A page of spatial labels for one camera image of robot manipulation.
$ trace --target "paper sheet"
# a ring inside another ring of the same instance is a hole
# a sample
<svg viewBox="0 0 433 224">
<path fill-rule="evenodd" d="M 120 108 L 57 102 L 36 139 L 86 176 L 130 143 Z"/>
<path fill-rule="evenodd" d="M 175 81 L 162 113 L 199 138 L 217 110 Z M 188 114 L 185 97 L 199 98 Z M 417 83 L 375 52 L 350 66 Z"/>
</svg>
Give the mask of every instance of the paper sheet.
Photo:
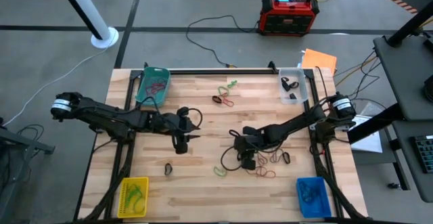
<svg viewBox="0 0 433 224">
<path fill-rule="evenodd" d="M 371 117 L 369 116 L 362 116 L 362 115 L 356 115 L 355 118 L 352 120 L 356 122 L 357 124 L 353 126 L 350 130 L 354 129 L 358 125 L 366 122 Z M 360 141 L 353 143 L 350 145 L 352 150 L 363 150 L 368 152 L 377 152 L 382 153 L 382 145 L 380 143 L 380 136 L 379 132 L 372 133 L 368 137 L 365 137 L 361 139 Z"/>
</svg>

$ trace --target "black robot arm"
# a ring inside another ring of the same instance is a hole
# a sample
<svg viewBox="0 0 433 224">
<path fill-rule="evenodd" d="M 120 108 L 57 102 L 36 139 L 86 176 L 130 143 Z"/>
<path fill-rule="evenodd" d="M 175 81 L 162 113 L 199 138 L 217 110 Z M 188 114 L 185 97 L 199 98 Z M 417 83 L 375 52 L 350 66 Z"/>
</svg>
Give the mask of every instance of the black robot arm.
<svg viewBox="0 0 433 224">
<path fill-rule="evenodd" d="M 104 130 L 116 141 L 127 141 L 131 131 L 172 135 L 176 154 L 188 151 L 187 142 L 198 137 L 186 135 L 199 128 L 187 117 L 189 108 L 173 113 L 159 113 L 159 110 L 140 110 L 139 106 L 130 111 L 95 102 L 80 93 L 61 93 L 51 107 L 55 120 L 79 119 L 89 124 L 93 131 Z"/>
<path fill-rule="evenodd" d="M 329 108 L 326 109 L 329 110 L 328 115 L 325 115 L 326 110 L 322 109 L 325 104 L 329 104 Z M 335 138 L 334 129 L 336 127 L 345 126 L 350 128 L 354 126 L 355 123 L 352 119 L 355 115 L 356 112 L 350 100 L 337 92 L 333 96 L 323 98 L 307 112 L 283 124 L 267 125 L 260 129 L 244 127 L 244 135 L 240 135 L 235 131 L 229 133 L 235 136 L 234 148 L 237 150 L 237 159 L 241 162 L 241 167 L 254 170 L 256 162 L 253 157 L 256 152 L 275 152 L 288 138 L 288 135 L 309 126 L 311 130 L 314 130 L 311 153 L 313 154 L 317 174 L 325 179 L 332 193 L 340 200 L 351 218 L 364 219 L 364 216 L 357 212 L 326 171 L 317 148 L 317 143 L 326 144 Z"/>
<path fill-rule="evenodd" d="M 335 106 L 331 106 L 329 114 L 325 115 L 322 105 L 328 102 Z M 254 170 L 256 168 L 256 162 L 253 160 L 255 152 L 274 152 L 278 150 L 290 134 L 310 125 L 315 130 L 315 136 L 319 142 L 329 141 L 335 137 L 334 129 L 336 127 L 355 125 L 352 121 L 355 115 L 355 109 L 347 97 L 337 93 L 334 96 L 322 99 L 307 112 L 283 124 L 267 125 L 259 129 L 244 127 L 242 131 L 244 135 L 240 135 L 233 130 L 230 131 L 230 134 L 235 136 L 234 148 L 238 152 L 237 158 L 241 162 L 242 168 Z"/>
</svg>

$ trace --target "black rubber band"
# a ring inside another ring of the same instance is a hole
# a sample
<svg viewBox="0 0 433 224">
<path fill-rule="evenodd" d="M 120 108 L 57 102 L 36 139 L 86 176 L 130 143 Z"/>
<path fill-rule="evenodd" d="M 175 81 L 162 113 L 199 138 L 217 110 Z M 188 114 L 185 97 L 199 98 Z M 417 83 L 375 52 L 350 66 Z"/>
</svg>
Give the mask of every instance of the black rubber band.
<svg viewBox="0 0 433 224">
<path fill-rule="evenodd" d="M 170 163 L 165 164 L 165 172 L 164 175 L 168 176 L 173 171 L 173 167 L 170 165 Z"/>
<path fill-rule="evenodd" d="M 290 164 L 290 155 L 287 152 L 283 153 L 283 159 L 286 164 Z"/>
</svg>

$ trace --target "gray concrete floor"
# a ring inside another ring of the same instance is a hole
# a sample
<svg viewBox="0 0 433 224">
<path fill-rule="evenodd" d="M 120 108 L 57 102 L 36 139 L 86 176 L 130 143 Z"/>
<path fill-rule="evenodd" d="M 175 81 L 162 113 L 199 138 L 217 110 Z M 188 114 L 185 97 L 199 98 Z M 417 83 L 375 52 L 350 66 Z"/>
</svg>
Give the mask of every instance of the gray concrete floor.
<svg viewBox="0 0 433 224">
<path fill-rule="evenodd" d="M 94 0 L 110 26 L 124 26 L 133 0 Z M 0 25 L 83 26 L 67 0 L 0 0 Z M 242 27 L 258 19 L 260 0 L 140 0 L 135 27 L 186 27 L 200 18 L 233 14 Z M 243 33 L 191 33 L 195 41 L 216 50 L 224 62 L 239 67 L 263 67 L 270 60 L 278 66 L 296 66 L 303 49 L 310 48 L 338 57 L 338 70 L 361 63 L 373 48 L 380 30 L 396 29 L 412 15 L 389 0 L 331 0 L 320 5 L 313 28 L 378 30 L 377 35 L 306 35 L 302 38 L 262 37 Z M 197 26 L 234 27 L 231 20 L 203 22 Z M 0 31 L 0 116 L 6 120 L 18 113 L 25 101 L 42 85 L 59 77 L 82 59 L 99 52 L 90 45 L 90 32 Z M 53 121 L 49 109 L 56 93 L 78 91 L 104 101 L 116 60 L 119 42 L 93 58 L 64 80 L 35 97 L 23 115 L 9 125 L 17 131 L 30 123 L 45 127 L 41 141 L 56 145 L 52 156 L 37 156 L 32 176 L 21 189 L 14 213 L 32 223 L 58 223 L 73 217 L 85 177 L 93 138 L 86 124 L 77 120 Z M 122 68 L 142 68 L 144 62 L 167 68 L 220 67 L 212 54 L 188 42 L 179 32 L 133 32 Z M 395 102 L 384 71 L 381 79 L 359 97 L 385 106 Z M 338 87 L 352 93 L 361 79 L 354 74 Z M 364 102 L 357 102 L 362 109 Z M 367 209 L 374 219 L 429 223 L 433 206 L 410 192 L 392 191 L 386 184 L 396 180 L 391 164 L 357 166 Z"/>
</svg>

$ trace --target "clear plastic bin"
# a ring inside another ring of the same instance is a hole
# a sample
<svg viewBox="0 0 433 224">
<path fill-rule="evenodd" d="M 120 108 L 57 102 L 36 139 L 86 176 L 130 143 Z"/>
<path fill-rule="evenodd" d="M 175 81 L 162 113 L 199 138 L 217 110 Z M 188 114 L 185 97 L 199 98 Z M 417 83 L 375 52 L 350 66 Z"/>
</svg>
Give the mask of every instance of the clear plastic bin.
<svg viewBox="0 0 433 224">
<path fill-rule="evenodd" d="M 283 77 L 289 79 L 287 84 L 290 85 L 293 82 L 298 82 L 299 86 L 286 91 L 281 82 L 281 78 Z M 278 72 L 278 85 L 281 102 L 283 104 L 301 104 L 308 99 L 308 95 L 306 94 L 305 74 L 304 70 L 301 68 L 280 68 Z M 296 99 L 290 99 L 291 93 L 296 96 Z"/>
</svg>

